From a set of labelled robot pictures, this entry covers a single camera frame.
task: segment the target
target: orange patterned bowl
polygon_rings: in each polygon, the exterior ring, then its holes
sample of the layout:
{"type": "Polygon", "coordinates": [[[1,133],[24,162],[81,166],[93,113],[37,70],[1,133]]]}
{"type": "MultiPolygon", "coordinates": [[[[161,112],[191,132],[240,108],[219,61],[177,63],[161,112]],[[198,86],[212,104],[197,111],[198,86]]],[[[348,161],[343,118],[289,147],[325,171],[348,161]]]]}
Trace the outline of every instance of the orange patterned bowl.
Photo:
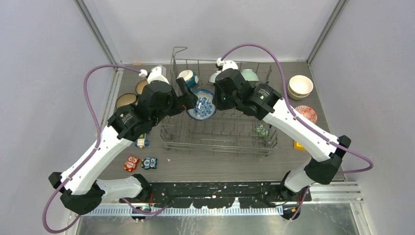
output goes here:
{"type": "Polygon", "coordinates": [[[312,108],[305,106],[305,105],[300,105],[300,106],[297,106],[295,109],[297,110],[297,112],[302,114],[306,119],[316,124],[317,114],[316,114],[316,111],[314,111],[312,108]]]}

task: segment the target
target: blue and white cup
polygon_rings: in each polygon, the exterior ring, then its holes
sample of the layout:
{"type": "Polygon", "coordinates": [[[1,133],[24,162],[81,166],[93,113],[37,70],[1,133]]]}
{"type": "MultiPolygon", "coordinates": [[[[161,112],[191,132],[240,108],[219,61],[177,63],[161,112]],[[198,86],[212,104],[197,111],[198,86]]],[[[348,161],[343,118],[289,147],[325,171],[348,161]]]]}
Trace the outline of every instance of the blue and white cup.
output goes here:
{"type": "Polygon", "coordinates": [[[199,78],[197,77],[196,73],[192,70],[181,71],[177,78],[179,77],[182,77],[184,79],[187,87],[189,87],[190,89],[196,87],[196,85],[199,83],[199,78]]]}

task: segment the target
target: gray floor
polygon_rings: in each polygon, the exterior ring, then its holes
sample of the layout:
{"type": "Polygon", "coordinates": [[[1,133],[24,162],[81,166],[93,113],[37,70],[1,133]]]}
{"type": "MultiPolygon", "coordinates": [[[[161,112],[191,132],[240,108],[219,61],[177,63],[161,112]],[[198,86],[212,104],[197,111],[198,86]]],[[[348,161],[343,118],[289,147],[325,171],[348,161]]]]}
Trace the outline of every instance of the gray floor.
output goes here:
{"type": "Polygon", "coordinates": [[[157,217],[134,223],[130,217],[83,216],[77,235],[357,235],[349,204],[304,204],[293,223],[279,215],[157,217]]]}
{"type": "MultiPolygon", "coordinates": [[[[286,79],[294,75],[305,75],[311,78],[305,62],[282,63],[286,79]]],[[[137,68],[150,70],[153,65],[137,68]]],[[[270,85],[282,92],[281,77],[276,65],[273,65],[270,85]]],[[[136,84],[141,80],[137,74],[125,71],[122,77],[118,96],[125,93],[135,93],[136,84]]],[[[327,122],[321,107],[316,89],[301,101],[290,100],[293,107],[307,105],[318,115],[317,125],[328,131],[327,122]]],[[[303,164],[310,156],[306,151],[293,148],[294,141],[281,131],[278,131],[278,144],[270,156],[254,157],[232,153],[196,152],[188,150],[166,150],[159,137],[160,127],[154,127],[147,136],[150,146],[143,149],[130,146],[121,152],[102,172],[100,179],[126,178],[132,173],[123,169],[129,155],[141,158],[157,157],[158,168],[144,170],[138,167],[133,173],[140,173],[149,182],[167,181],[279,181],[288,170],[293,170],[303,164]]],[[[338,175],[335,180],[343,180],[338,175]]]]}

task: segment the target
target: red owl toy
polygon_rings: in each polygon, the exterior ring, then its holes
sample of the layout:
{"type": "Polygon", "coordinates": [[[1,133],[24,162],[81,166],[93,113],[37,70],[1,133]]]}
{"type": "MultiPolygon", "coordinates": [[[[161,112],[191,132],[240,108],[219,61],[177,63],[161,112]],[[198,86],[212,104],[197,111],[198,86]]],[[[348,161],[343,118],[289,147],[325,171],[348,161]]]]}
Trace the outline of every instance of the red owl toy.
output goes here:
{"type": "Polygon", "coordinates": [[[124,163],[124,170],[128,172],[133,172],[137,168],[137,163],[140,161],[139,158],[130,155],[127,161],[124,163]]]}

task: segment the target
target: blue owl toy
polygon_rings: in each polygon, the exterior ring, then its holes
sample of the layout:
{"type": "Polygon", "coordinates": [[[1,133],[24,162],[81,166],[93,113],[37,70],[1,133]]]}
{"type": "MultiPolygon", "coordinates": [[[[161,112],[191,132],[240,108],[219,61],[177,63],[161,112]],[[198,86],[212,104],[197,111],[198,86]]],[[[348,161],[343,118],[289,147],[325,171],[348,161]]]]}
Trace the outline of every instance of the blue owl toy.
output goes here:
{"type": "Polygon", "coordinates": [[[157,169],[157,158],[146,157],[141,160],[141,167],[145,170],[157,169]]]}

